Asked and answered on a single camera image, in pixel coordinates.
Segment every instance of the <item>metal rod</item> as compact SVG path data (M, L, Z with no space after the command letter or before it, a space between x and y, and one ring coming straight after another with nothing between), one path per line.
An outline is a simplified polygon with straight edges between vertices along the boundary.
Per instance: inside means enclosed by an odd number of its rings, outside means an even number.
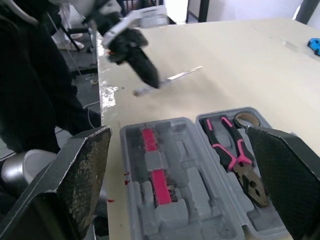
M314 14L319 2L320 0L303 0L295 20L302 24L307 24L312 14Z

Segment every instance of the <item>tool case compartment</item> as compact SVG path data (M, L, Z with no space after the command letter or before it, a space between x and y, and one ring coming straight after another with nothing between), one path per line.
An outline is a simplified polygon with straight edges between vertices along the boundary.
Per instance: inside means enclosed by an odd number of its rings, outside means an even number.
M209 118L218 141L236 156L231 137L221 124L237 113L255 115L253 108L199 115L195 124L181 117L128 125L121 129L121 150L127 183L131 240L244 240L242 226L260 240L288 234L277 211L259 208L244 194L233 172L226 172L211 147L201 121ZM148 151L144 130L150 130L156 149ZM244 129L239 132L253 154ZM254 172L260 176L254 161ZM159 204L152 172L163 170L170 203Z
M219 155L212 148L207 135L203 131L201 123L203 123L203 120L209 119L214 127L216 137L219 142L225 146L229 152L236 156L235 143L232 141L228 131L222 125L221 117L227 117L233 123L233 119L238 113L252 114L258 118L262 127L271 128L270 124L263 118L263 116L256 109L251 107L201 114L196 118L196 128L201 135L203 144L211 156L211 160L215 165L215 168L219 171L221 184L225 185L225 190L231 199L232 209L238 216L240 224L242 226L247 226L250 233L259 240L272 240L287 236L288 232L286 227L284 226L278 212L272 205L270 198L269 206L260 208L254 204L245 195L236 175L233 172L227 172L220 164ZM245 129L240 128L238 131L240 132L246 147L254 156L250 140L245 133ZM253 170L260 177L256 160L253 161Z
M151 129L156 154L146 153L142 131ZM194 124L175 118L125 126L120 131L127 176L132 240L244 240L218 171ZM150 172L162 168L174 199L157 204Z

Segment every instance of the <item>table surface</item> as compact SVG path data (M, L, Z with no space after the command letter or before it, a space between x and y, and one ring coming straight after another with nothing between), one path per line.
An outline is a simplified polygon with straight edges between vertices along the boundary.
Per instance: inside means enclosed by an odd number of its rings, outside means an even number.
M142 32L149 41L145 52L163 78L203 68L135 97L133 90L144 84L127 64L108 63L97 40L102 120L113 132L105 174L108 198L114 200L108 202L110 240L130 239L119 136L126 125L177 117L195 121L199 114L250 106L320 155L314 134L320 133L320 57L306 46L320 38L319 31L290 19L263 19Z

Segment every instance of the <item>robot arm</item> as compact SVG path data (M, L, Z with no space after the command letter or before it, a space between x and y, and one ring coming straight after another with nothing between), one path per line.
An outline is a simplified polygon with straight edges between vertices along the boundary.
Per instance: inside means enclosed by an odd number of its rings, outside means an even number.
M86 17L93 20L103 36L103 46L110 50L110 62L128 63L143 82L153 88L160 87L157 69L141 48L148 44L136 27L152 28L168 24L164 6L153 6L131 11L121 18L121 7L117 0L50 0L54 4L71 3Z

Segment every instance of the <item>cable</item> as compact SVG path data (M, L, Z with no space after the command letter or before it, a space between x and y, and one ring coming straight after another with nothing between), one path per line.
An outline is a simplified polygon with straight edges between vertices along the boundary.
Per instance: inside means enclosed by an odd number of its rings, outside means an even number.
M49 13L48 13L47 15L48 15L48 17L49 17L49 19L50 19L50 21L51 21L51 23L52 23L53 27L55 28L56 32L59 34L60 39L63 39L63 38L62 38L63 36L61 36L61 34L60 34L60 32L59 32L59 30L58 30L58 28L57 28L57 26L56 26L55 22L53 21L52 17L50 16L50 14L49 14ZM79 69L79 67L78 67L78 65L77 65L77 63L76 63L76 61L75 61L75 60L74 60L74 58L72 57L71 52L68 50L68 48L67 48L67 45L66 45L65 41L62 41L62 42L63 42L63 45L64 45L64 47L65 47L66 51L68 52L68 54L69 54L70 58L72 59L73 64L75 65L76 70L78 71L78 73L79 73L79 75L80 75L80 78L81 78L81 80L83 81L84 86L85 86L85 85L86 85L86 81L85 81L85 79L84 79L83 75L81 74L81 71L80 71L80 69ZM86 104L87 104L87 105L89 105L89 91L87 90L87 88L86 88L86 87L84 87L84 89L85 89L85 91L86 91ZM89 111L89 108L87 108L87 118L88 118L89 124L90 124L90 125L91 125L91 127L94 129L95 127L93 126L93 124L91 123L91 120L90 120L90 111Z

